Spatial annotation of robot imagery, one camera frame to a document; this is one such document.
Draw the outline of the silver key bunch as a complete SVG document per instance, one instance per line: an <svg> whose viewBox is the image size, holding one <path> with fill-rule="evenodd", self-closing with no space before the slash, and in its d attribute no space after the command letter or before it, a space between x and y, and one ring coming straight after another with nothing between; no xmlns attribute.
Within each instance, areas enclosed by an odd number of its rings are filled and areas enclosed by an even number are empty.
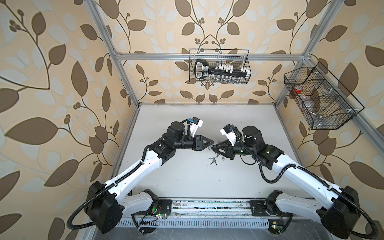
<svg viewBox="0 0 384 240"><path fill-rule="evenodd" d="M210 158L210 160L212 160L212 162L210 163L210 165L218 165L217 164L217 161L216 161L216 158Z"/></svg>

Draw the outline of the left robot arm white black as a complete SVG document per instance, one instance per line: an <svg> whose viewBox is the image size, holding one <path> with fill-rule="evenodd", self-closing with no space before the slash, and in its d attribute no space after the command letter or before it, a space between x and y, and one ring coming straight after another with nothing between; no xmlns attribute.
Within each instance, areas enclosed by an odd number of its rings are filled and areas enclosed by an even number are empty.
<svg viewBox="0 0 384 240"><path fill-rule="evenodd" d="M151 190L130 195L146 176L175 156L177 150L203 151L214 142L197 135L203 121L197 117L172 122L157 141L145 146L142 157L119 175L101 184L95 182L87 200L67 220L67 228L80 230L96 226L103 234L111 231L124 216L146 212L159 200Z"/></svg>

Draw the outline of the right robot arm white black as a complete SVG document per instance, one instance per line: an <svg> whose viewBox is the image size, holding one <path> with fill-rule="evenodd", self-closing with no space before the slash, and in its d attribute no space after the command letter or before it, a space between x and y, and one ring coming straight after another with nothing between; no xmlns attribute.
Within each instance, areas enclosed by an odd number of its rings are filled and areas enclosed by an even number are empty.
<svg viewBox="0 0 384 240"><path fill-rule="evenodd" d="M368 240L378 236L374 220L360 207L353 188L342 188L301 166L279 148L266 144L261 131L254 126L240 132L228 124L220 132L227 140L212 148L215 153L231 160L250 155L266 183L275 184L285 177L311 196L307 199L275 190L265 201L268 214L288 213L311 219L344 240L351 235Z"/></svg>

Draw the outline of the black tool set in basket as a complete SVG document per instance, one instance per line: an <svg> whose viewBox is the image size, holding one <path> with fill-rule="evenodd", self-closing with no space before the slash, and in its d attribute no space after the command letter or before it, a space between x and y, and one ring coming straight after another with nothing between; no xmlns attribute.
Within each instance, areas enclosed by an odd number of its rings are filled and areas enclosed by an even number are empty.
<svg viewBox="0 0 384 240"><path fill-rule="evenodd" d="M236 69L232 65L223 65L220 63L211 66L206 60L196 60L192 72L196 79L203 80L209 78L211 81L241 81L242 79L246 80L251 77L251 70L248 67Z"/></svg>

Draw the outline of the red capped item in basket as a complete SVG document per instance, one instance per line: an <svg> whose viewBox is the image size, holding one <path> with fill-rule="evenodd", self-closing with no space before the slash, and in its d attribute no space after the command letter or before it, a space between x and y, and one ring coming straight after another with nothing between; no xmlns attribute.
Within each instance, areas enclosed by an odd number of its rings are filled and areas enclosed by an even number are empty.
<svg viewBox="0 0 384 240"><path fill-rule="evenodd" d="M293 87L293 93L296 95L300 95L303 92L303 87L301 85L295 85Z"/></svg>

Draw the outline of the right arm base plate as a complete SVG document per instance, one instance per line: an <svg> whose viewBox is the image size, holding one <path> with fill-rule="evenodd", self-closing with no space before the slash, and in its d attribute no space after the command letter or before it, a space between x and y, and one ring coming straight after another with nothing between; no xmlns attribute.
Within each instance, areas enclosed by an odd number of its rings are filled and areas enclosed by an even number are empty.
<svg viewBox="0 0 384 240"><path fill-rule="evenodd" d="M289 217L290 213L281 212L273 203L266 202L265 200L251 200L249 201L250 209L253 217Z"/></svg>

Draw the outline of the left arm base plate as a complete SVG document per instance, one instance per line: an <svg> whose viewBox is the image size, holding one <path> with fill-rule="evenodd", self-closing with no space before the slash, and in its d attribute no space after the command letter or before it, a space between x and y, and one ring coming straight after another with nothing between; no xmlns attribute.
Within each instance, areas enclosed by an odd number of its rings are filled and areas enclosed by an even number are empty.
<svg viewBox="0 0 384 240"><path fill-rule="evenodd" d="M160 199L154 201L148 210L138 212L136 215L145 216L145 215L170 215L172 211L173 201L170 199Z"/></svg>

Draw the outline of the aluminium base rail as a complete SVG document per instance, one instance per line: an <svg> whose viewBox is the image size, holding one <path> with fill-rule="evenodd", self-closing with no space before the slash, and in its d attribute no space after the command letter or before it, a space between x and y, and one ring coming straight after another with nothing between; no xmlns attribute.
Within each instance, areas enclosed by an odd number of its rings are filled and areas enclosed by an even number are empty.
<svg viewBox="0 0 384 240"><path fill-rule="evenodd" d="M253 217L249 201L265 199L170 199L170 215L136 215L146 211L154 201L138 195L127 197L117 212L95 223L101 233L113 228L139 227L181 229L279 229L286 226L289 217Z"/></svg>

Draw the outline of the aluminium frame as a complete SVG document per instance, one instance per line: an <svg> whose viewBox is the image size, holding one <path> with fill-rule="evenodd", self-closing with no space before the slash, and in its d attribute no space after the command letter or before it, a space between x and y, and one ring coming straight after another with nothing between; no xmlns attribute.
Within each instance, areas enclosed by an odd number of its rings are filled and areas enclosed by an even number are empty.
<svg viewBox="0 0 384 240"><path fill-rule="evenodd" d="M310 65L310 57L307 53L307 50L305 50L302 54L283 54L282 50L278 51L278 53L274 54L249 54L247 52L248 50L238 50L238 51L246 51L245 54L223 54L221 50L219 49L219 52L217 53L207 53L207 52L199 52L200 49L190 49L188 50L188 53L184 54L148 54L148 53L139 53L139 54L124 54L117 52L116 48L114 47L114 44L112 42L112 37L109 34L109 30L107 26L105 25L105 22L103 21L101 14L99 13L99 3L95 1L84 1L84 3L87 6L87 9L93 18L96 27L101 34L101 39L104 41L104 44L108 50L108 53L111 55L112 62L115 64L117 68L117 72L122 78L123 86L126 88L126 91L129 95L133 95L133 104L136 106L136 109L140 108L140 101L137 99L137 96L135 94L134 88L132 87L132 84L130 82L130 79L124 69L124 64L121 63L121 61L125 60L139 60L139 61L149 61L149 60L164 60L164 61L189 61L189 71L192 71L192 61L197 60L234 60L235 58L240 58L240 60L243 61L243 65L245 65L249 61L291 61L291 62L298 62L295 66L295 68L299 68L299 63L308 62L308 65ZM363 239L373 239L373 237L378 236L378 227L376 224L374 224L374 220L372 220L371 217L368 216L366 212L363 210L360 211L362 213L362 216L368 221L369 226L372 227L372 232L369 234L360 234L360 233L353 233L352 235L356 237L362 237Z"/></svg>

